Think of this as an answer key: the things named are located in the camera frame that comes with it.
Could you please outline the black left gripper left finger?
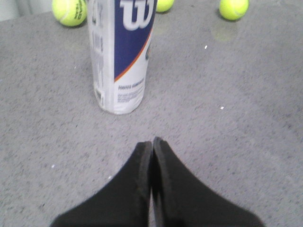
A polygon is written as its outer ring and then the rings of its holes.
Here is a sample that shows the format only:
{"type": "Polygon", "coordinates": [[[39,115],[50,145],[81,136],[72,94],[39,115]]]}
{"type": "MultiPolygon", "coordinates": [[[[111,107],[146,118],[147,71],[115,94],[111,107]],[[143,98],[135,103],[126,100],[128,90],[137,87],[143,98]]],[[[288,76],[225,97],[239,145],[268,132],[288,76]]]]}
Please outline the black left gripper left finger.
{"type": "Polygon", "coordinates": [[[95,195],[59,215],[53,227],[147,227],[151,194],[152,143],[136,144],[133,153],[95,195]]]}

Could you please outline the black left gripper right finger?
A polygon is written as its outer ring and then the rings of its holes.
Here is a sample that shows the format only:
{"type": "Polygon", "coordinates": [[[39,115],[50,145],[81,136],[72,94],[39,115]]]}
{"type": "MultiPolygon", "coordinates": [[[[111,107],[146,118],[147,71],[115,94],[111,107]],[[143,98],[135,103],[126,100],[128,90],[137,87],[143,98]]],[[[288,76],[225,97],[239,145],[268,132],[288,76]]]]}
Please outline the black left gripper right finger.
{"type": "Polygon", "coordinates": [[[168,142],[153,141],[151,174],[158,227],[261,227],[252,212],[226,200],[197,179],[168,142]]]}

